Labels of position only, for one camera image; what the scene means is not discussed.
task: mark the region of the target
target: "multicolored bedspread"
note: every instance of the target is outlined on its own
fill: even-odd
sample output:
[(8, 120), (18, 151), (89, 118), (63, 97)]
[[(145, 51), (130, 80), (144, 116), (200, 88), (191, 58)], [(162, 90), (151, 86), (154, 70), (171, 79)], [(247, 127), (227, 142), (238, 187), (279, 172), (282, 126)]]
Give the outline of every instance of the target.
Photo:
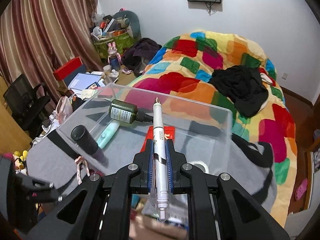
[(277, 83), (264, 83), (269, 92), (267, 105), (251, 118), (241, 116), (228, 98), (207, 83), (215, 69), (234, 65), (263, 68), (276, 80), (274, 65), (255, 42), (235, 34), (196, 32), (167, 42), (130, 86), (228, 108), (233, 114), (233, 133), (250, 142), (270, 143), (278, 190), (271, 215), (284, 226), (297, 171), (295, 124)]

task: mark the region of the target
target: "colorful blanket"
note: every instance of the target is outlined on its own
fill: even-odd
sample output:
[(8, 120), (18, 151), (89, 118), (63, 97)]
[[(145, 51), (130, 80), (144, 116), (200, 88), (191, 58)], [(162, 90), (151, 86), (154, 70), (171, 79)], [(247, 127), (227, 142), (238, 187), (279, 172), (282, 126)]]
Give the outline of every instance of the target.
[(267, 105), (251, 118), (241, 116), (229, 98), (207, 83), (215, 69), (234, 65), (261, 68), (276, 80), (276, 70), (262, 48), (235, 34), (196, 32), (175, 37), (158, 51), (144, 75), (130, 86), (171, 94), (231, 110), (232, 132), (250, 142), (272, 145), (277, 182), (271, 215), (284, 227), (297, 171), (295, 124), (280, 86), (263, 83)]

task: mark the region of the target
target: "clear plastic bin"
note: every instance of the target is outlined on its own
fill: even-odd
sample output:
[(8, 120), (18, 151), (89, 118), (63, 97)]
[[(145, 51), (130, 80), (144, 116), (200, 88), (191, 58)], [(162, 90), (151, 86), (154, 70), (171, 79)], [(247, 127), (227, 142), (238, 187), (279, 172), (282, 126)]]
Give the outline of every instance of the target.
[(226, 171), (231, 142), (231, 111), (181, 97), (109, 83), (78, 108), (57, 128), (57, 132), (98, 170), (106, 175), (115, 173), (132, 163), (134, 155), (141, 151), (151, 123), (121, 123), (113, 138), (102, 149), (108, 158), (107, 167), (87, 155), (71, 139), (71, 131), (82, 124), (97, 140), (112, 121), (108, 111), (113, 99), (135, 104), (146, 114), (153, 115), (156, 97), (163, 107), (164, 125), (175, 127), (175, 150), (184, 153), (188, 162), (204, 162), (210, 174), (218, 175)]

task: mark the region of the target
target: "plush toy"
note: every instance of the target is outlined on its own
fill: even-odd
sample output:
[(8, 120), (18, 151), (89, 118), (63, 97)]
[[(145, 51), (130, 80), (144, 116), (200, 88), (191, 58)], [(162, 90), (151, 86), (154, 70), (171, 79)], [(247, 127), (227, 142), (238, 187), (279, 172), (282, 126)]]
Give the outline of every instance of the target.
[(116, 43), (113, 42), (112, 44), (109, 43), (108, 44), (108, 63), (111, 64), (112, 66), (112, 60), (114, 59), (118, 59), (118, 62), (119, 62), (119, 66), (121, 64), (121, 56), (120, 54), (118, 53), (118, 49), (116, 48)]
[(23, 170), (25, 168), (25, 161), (28, 155), (28, 151), (23, 151), (22, 154), (18, 151), (15, 151), (13, 154), (13, 158), (15, 160), (15, 169), (16, 170)]

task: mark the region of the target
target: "white pen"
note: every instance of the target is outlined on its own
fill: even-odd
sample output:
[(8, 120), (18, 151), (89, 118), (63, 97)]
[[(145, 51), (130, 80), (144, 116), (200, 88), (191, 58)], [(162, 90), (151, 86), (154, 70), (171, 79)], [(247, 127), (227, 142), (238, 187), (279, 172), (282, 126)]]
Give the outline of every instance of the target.
[(156, 165), (156, 206), (160, 211), (160, 220), (166, 220), (168, 202), (168, 176), (165, 157), (164, 128), (162, 120), (162, 105), (157, 97), (153, 105), (153, 141), (154, 159)]

